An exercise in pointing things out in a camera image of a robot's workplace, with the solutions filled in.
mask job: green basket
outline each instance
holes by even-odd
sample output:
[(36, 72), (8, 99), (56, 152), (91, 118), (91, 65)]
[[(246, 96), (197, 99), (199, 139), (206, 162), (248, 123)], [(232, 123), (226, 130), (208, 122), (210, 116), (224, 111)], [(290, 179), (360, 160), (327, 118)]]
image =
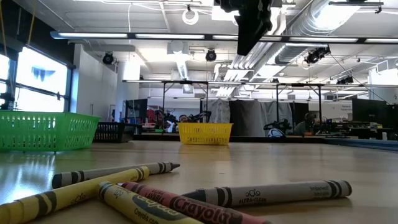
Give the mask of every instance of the green basket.
[(100, 118), (0, 111), (0, 151), (68, 151), (91, 145)]

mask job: yellow crayon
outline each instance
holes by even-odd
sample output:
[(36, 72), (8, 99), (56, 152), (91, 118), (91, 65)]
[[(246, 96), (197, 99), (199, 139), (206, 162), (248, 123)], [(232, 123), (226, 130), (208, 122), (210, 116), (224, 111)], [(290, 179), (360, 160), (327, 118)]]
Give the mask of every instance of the yellow crayon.
[(0, 224), (29, 222), (37, 217), (93, 198), (96, 196), (98, 184), (104, 181), (121, 183), (142, 180), (148, 176), (149, 169), (147, 167), (137, 167), (15, 200), (0, 205)]
[(98, 197), (137, 224), (202, 223), (110, 182), (99, 184)]

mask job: black basket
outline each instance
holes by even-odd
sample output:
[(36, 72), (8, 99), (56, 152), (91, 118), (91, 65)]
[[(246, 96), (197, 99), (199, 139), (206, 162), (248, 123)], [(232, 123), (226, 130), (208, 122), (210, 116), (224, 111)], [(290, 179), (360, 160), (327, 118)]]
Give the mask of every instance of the black basket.
[(94, 135), (94, 142), (128, 142), (133, 140), (139, 126), (126, 123), (99, 122)]

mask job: table surface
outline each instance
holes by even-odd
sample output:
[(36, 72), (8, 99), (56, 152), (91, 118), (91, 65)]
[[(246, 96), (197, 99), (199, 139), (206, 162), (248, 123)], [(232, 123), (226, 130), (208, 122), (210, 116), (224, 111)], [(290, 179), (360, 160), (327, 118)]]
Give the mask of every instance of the table surface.
[[(398, 154), (327, 144), (231, 143), (185, 146), (179, 142), (135, 141), (94, 144), (90, 149), (0, 153), (0, 203), (51, 188), (57, 172), (146, 162), (179, 162), (173, 172), (152, 175), (143, 184), (176, 194), (202, 187), (261, 185), (306, 180), (351, 183), (349, 198), (239, 208), (273, 223), (397, 223)], [(34, 223), (131, 223), (91, 200)]]

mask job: curtain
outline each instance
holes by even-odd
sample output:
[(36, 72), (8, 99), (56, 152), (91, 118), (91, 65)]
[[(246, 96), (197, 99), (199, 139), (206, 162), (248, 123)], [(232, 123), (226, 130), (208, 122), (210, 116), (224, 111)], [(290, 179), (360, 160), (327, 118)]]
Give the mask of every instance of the curtain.
[(230, 101), (232, 136), (264, 137), (264, 112), (255, 101)]
[[(261, 103), (261, 108), (264, 112), (264, 125), (277, 121), (276, 101)], [(293, 125), (293, 114), (289, 103), (279, 103), (279, 121), (282, 122), (284, 119), (287, 119), (290, 126)]]
[(211, 112), (209, 123), (229, 123), (231, 110), (228, 101), (212, 100), (208, 102), (208, 105), (208, 111)]

